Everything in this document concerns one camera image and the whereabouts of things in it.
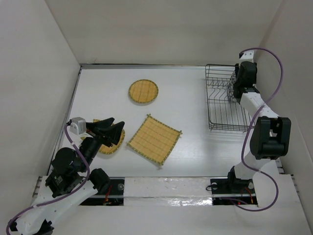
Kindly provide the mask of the rounded bamboo tray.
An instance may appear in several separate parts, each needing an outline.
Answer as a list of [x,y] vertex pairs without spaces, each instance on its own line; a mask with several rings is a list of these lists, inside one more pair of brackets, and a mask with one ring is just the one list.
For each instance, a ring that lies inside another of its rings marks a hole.
[[[87,134],[88,134],[87,137],[100,137],[101,141],[103,140],[100,132],[91,132],[91,131],[87,130]],[[104,144],[102,144],[98,152],[105,154],[105,155],[113,154],[121,146],[124,138],[125,138],[125,130],[123,128],[122,136],[120,138],[118,145],[113,145],[112,147],[107,147]]]

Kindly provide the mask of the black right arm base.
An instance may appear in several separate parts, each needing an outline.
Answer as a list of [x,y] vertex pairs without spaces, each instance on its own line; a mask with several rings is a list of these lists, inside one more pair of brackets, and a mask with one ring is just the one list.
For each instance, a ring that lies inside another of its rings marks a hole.
[[212,178],[206,190],[211,192],[213,205],[257,205],[253,181]]

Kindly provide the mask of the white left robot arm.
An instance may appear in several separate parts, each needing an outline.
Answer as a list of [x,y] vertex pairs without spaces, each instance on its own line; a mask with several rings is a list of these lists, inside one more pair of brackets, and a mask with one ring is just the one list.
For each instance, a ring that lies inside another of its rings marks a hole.
[[123,136],[123,121],[114,118],[86,122],[81,117],[69,120],[64,134],[70,147],[59,149],[51,162],[52,171],[43,180],[32,205],[15,215],[7,224],[6,233],[50,235],[54,225],[74,207],[87,201],[91,205],[122,204],[124,182],[111,179],[101,168],[90,165],[101,146],[118,146]]

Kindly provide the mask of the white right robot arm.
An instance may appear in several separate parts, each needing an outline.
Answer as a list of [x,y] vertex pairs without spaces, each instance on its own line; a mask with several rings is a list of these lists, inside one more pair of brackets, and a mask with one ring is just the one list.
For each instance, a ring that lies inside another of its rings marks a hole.
[[254,119],[250,151],[227,176],[226,187],[230,192],[247,187],[257,171],[271,160],[285,156],[289,148],[291,120],[280,117],[263,101],[255,87],[256,80],[256,63],[243,61],[235,66],[228,86],[229,100],[239,103]]

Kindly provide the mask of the blue and white floral plate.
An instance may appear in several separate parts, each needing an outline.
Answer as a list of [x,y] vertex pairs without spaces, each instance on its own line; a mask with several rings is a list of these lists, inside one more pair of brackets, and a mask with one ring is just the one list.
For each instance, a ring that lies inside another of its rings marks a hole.
[[227,97],[228,100],[233,103],[237,102],[236,98],[234,97],[234,88],[233,88],[235,82],[236,82],[236,72],[233,71],[227,85]]

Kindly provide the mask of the round bamboo tray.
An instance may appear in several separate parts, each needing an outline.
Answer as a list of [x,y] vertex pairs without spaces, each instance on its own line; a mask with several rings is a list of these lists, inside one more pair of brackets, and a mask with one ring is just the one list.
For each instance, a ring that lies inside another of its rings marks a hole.
[[148,79],[139,79],[131,84],[128,95],[132,101],[147,104],[154,101],[159,93],[157,84]]

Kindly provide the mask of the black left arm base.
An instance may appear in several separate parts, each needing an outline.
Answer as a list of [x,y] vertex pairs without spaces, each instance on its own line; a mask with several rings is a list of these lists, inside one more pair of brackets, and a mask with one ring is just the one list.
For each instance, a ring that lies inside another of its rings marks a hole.
[[125,178],[111,178],[109,188],[82,202],[81,206],[123,206]]

